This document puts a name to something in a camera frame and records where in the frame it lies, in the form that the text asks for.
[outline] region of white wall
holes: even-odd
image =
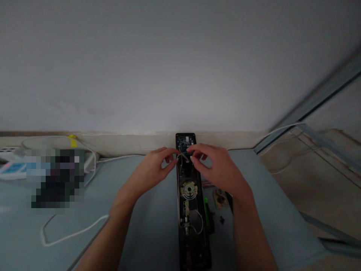
[[[358,1],[81,2],[2,1],[0,130],[265,130],[361,43]]]

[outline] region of circular gear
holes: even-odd
[[[186,200],[195,199],[197,195],[197,186],[194,182],[187,182],[183,185],[183,197]]]

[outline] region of finger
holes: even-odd
[[[192,156],[200,159],[202,155],[203,153],[201,153],[199,150],[196,150]]]
[[[167,156],[170,156],[172,154],[179,154],[179,150],[168,148],[159,153],[159,155],[162,157],[162,159],[165,159]]]
[[[192,157],[192,162],[194,167],[203,174],[203,176],[208,179],[209,173],[210,173],[210,168],[206,167],[205,165],[202,164],[201,161],[199,161],[197,158]]]
[[[200,151],[201,153],[207,155],[207,156],[210,156],[212,157],[215,153],[215,149],[214,148],[211,148],[210,146],[208,145],[205,145],[205,144],[195,144],[195,145],[191,145],[188,149],[187,149],[188,152],[190,151]]]
[[[193,156],[193,157],[196,157],[196,158],[198,158],[198,159],[201,159],[201,158],[202,158],[203,161],[206,160],[207,157],[208,157],[206,154],[201,153],[199,150],[196,150],[196,151],[193,153],[192,156]]]
[[[172,169],[177,164],[178,159],[174,159],[168,166],[166,166],[164,169],[162,169],[162,177],[165,178],[167,175],[172,171]]]
[[[165,149],[167,149],[167,147],[161,147],[159,149],[154,150],[153,152],[158,153],[158,152],[164,151]]]

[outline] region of left hand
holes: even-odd
[[[173,154],[179,154],[179,151],[167,147],[151,151],[137,166],[125,185],[134,192],[137,197],[140,197],[164,180],[175,167],[178,159],[174,159]],[[164,160],[169,164],[162,169]]]

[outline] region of forearm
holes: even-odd
[[[233,236],[239,269],[277,270],[251,190],[245,195],[234,196],[233,206]]]
[[[82,257],[76,270],[117,270],[130,218],[138,195],[125,184],[117,193],[109,212],[109,219]]]

